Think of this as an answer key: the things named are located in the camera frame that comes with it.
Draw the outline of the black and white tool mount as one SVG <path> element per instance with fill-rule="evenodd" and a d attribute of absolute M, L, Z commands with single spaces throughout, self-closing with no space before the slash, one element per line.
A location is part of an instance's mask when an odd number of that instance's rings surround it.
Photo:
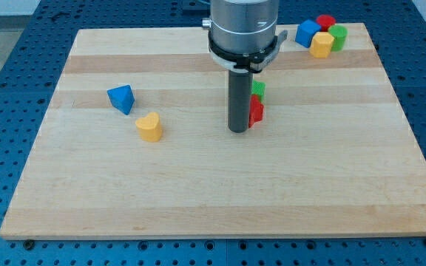
<path fill-rule="evenodd" d="M 255 53 L 235 54 L 221 49 L 214 43 L 212 34 L 208 32 L 209 52 L 213 61 L 236 73 L 261 73 L 278 55 L 281 44 L 287 39 L 288 31 L 283 30 L 274 36 L 273 41 Z"/>

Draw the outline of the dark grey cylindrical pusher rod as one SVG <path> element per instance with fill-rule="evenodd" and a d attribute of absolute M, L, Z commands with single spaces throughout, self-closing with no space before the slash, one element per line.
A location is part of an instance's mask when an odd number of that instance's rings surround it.
<path fill-rule="evenodd" d="M 229 71 L 228 128 L 232 132 L 242 133 L 249 127 L 252 77 L 249 72 Z"/>

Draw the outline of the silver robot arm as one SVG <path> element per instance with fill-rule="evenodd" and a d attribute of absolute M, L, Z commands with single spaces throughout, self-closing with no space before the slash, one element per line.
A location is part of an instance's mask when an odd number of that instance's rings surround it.
<path fill-rule="evenodd" d="M 212 59 L 228 71 L 228 128 L 249 128 L 253 75 L 277 57 L 288 32 L 276 33 L 278 0 L 211 0 L 208 31 Z"/>

